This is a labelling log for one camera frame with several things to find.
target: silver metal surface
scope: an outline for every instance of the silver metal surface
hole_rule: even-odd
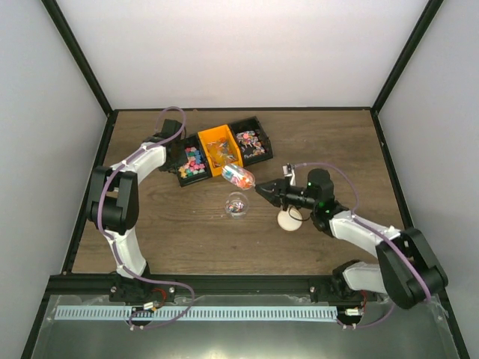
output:
[[[108,296],[52,296],[46,317],[55,318],[62,305],[111,307]],[[177,302],[186,305],[187,300]],[[195,306],[295,306],[308,308],[306,298],[289,296],[201,297]],[[367,303],[361,323],[377,320],[390,304]],[[117,309],[123,310],[123,304]],[[456,359],[457,352],[439,305],[396,309],[380,325],[342,330],[328,322],[194,321],[151,331],[130,331],[119,320],[44,321],[34,359]]]

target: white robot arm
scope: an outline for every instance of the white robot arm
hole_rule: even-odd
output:
[[[295,185],[295,178],[293,166],[287,165],[284,178],[257,184],[255,190],[284,211],[291,206],[310,209],[310,218],[319,231],[348,241],[378,259],[379,264],[352,261],[334,270],[333,277],[339,271],[339,292],[384,293],[399,307],[409,309],[447,286],[448,278],[419,230],[401,231],[360,218],[335,199],[326,170],[311,170],[304,188]]]
[[[152,143],[143,143],[141,146],[147,148]],[[149,175],[154,170],[163,166],[166,162],[166,148],[163,146],[153,147],[149,150],[145,150],[139,157],[131,161],[129,164],[123,163],[124,167],[120,170],[121,173],[130,172],[137,175],[137,185],[141,183],[144,178]],[[115,170],[122,162],[119,162],[111,167],[112,170]],[[113,230],[106,230],[113,239],[108,236],[105,238],[112,248],[113,243],[116,243],[118,253],[120,254],[123,264],[136,273],[137,275],[142,275],[144,269],[146,268],[147,262],[144,257],[141,255],[140,248],[138,246],[138,240],[136,238],[135,227],[132,227],[124,234]],[[123,266],[120,266],[120,263],[117,262],[117,273],[131,278],[132,276],[126,273],[123,269]]]
[[[87,218],[98,226],[100,198],[107,180],[111,181],[101,208],[103,233],[117,262],[117,273],[123,277],[132,278],[125,271],[128,268],[133,274],[142,276],[147,268],[147,262],[141,255],[136,238],[135,224],[138,220],[138,186],[154,170],[169,171],[186,162],[184,150],[175,148],[177,140],[162,146],[159,142],[165,141],[181,127],[174,120],[165,120],[163,129],[145,140],[140,148],[130,157],[111,167],[99,166],[94,168],[90,191],[87,201]]]

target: red wire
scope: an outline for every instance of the red wire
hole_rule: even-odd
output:
[[[160,293],[162,293],[163,300],[162,300],[162,302],[161,302],[161,304],[160,304],[160,307],[162,307],[162,306],[165,304],[166,298],[168,297],[167,294],[166,294],[166,292],[165,292],[165,290],[163,290],[163,289],[161,289],[161,288],[153,288],[153,289],[151,290],[151,292],[160,292]]]
[[[366,303],[367,303],[367,293],[365,290],[361,291],[362,298],[364,299],[363,304],[362,304],[362,312],[363,314],[366,313]]]

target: white enclosure wall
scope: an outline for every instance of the white enclosure wall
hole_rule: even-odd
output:
[[[445,1],[379,114],[406,202],[479,358],[479,2]]]
[[[40,1],[0,1],[0,348],[59,274],[106,117]]]
[[[427,0],[58,0],[113,108],[373,105]]]

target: small round disc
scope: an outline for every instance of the small round disc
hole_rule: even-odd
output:
[[[302,219],[301,213],[296,208],[291,208],[290,214],[294,218]],[[298,230],[301,227],[302,222],[297,221],[294,218],[291,218],[288,211],[279,211],[278,213],[278,224],[279,227],[287,230],[288,232],[293,232],[294,230]]]

